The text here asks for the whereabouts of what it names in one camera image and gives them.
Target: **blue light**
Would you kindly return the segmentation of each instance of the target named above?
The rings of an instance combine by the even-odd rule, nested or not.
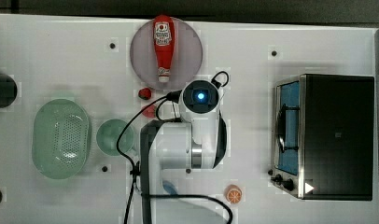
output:
[[[202,100],[204,98],[204,94],[203,93],[199,93],[198,94],[198,99]]]

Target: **small orange object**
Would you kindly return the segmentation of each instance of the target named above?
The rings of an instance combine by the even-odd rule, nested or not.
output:
[[[229,185],[225,189],[225,198],[230,203],[239,203],[242,199],[242,191],[236,185]]]

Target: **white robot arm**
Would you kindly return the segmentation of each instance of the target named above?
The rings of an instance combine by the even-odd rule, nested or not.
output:
[[[227,131],[219,111],[223,89],[218,84],[192,81],[170,96],[178,103],[181,122],[153,120],[143,127],[140,178],[144,194],[166,194],[161,170],[213,169],[221,162]],[[143,200],[143,222],[151,223],[147,213],[151,213],[150,200]]]

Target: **ketchup bottle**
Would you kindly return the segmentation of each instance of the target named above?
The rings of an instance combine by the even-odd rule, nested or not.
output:
[[[168,82],[175,49],[175,26],[172,18],[160,15],[154,19],[154,48],[158,61],[158,80]]]

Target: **round plate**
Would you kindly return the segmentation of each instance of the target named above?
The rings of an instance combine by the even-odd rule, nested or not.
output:
[[[109,156],[118,156],[117,140],[126,126],[126,122],[121,119],[111,119],[100,126],[96,134],[96,141],[99,148]],[[125,131],[119,141],[119,149],[126,153],[134,144],[134,132],[131,126]]]
[[[144,24],[131,44],[131,63],[140,79],[156,90],[181,90],[193,80],[202,64],[203,50],[196,32],[185,22],[172,18],[175,24],[175,51],[169,82],[158,80],[157,56],[153,42],[153,20]]]

